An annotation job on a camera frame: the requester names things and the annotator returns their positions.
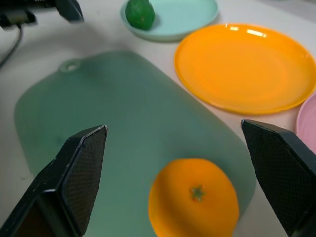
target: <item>lime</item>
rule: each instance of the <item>lime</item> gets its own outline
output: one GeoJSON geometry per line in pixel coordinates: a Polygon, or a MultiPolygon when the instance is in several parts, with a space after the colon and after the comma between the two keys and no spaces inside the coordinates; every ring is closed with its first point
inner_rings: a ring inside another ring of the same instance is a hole
{"type": "Polygon", "coordinates": [[[153,26],[156,16],[149,0],[129,0],[125,14],[132,27],[146,31],[153,26]]]}

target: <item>cutting board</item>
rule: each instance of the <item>cutting board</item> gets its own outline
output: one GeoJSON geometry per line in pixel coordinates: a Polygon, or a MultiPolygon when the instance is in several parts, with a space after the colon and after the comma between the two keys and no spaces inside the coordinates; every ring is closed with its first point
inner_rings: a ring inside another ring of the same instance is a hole
{"type": "Polygon", "coordinates": [[[108,126],[99,193],[85,237],[154,237],[148,195],[155,176],[176,158],[205,158],[232,181],[241,215],[255,188],[244,143],[146,59],[109,52],[70,60],[18,101],[15,124],[36,175],[65,140],[108,126]]]}

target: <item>orange plate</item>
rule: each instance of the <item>orange plate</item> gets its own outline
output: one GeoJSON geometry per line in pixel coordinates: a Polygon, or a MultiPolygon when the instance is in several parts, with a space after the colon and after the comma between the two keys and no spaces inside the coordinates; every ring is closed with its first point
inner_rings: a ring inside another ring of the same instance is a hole
{"type": "Polygon", "coordinates": [[[224,24],[203,28],[179,45],[180,81],[203,101],[241,114],[271,114],[301,104],[315,89],[313,57],[273,30],[224,24]]]}

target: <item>table surface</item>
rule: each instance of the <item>table surface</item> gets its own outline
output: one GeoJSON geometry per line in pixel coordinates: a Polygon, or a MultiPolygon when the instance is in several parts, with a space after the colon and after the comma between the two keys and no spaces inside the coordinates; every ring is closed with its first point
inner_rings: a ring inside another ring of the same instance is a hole
{"type": "MultiPolygon", "coordinates": [[[[150,60],[183,87],[173,69],[178,43],[149,42],[134,36],[119,18],[124,0],[79,0],[85,23],[69,24],[56,11],[37,15],[39,25],[26,27],[24,40],[0,71],[0,225],[8,217],[33,176],[24,159],[14,126],[14,106],[33,84],[55,72],[61,62],[111,50],[136,52],[150,60]]],[[[241,22],[263,25],[300,42],[314,57],[316,1],[218,0],[216,23],[241,22]]],[[[16,32],[2,32],[0,55],[12,47],[16,32]]],[[[299,108],[268,116],[241,116],[204,104],[243,141],[240,120],[254,119],[293,131],[299,108]]],[[[253,200],[240,220],[236,237],[286,237],[286,233],[257,185],[253,200]]]]}

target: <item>textured gripper pad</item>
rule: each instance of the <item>textured gripper pad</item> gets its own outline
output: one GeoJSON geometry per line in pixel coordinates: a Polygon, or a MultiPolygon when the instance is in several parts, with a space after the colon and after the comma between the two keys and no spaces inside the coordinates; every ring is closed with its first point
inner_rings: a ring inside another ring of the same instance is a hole
{"type": "Polygon", "coordinates": [[[260,186],[292,236],[315,203],[315,180],[277,133],[249,123],[242,129],[260,186]]]}
{"type": "Polygon", "coordinates": [[[106,128],[89,136],[69,171],[62,188],[62,197],[78,235],[85,234],[99,189],[106,128]]]}

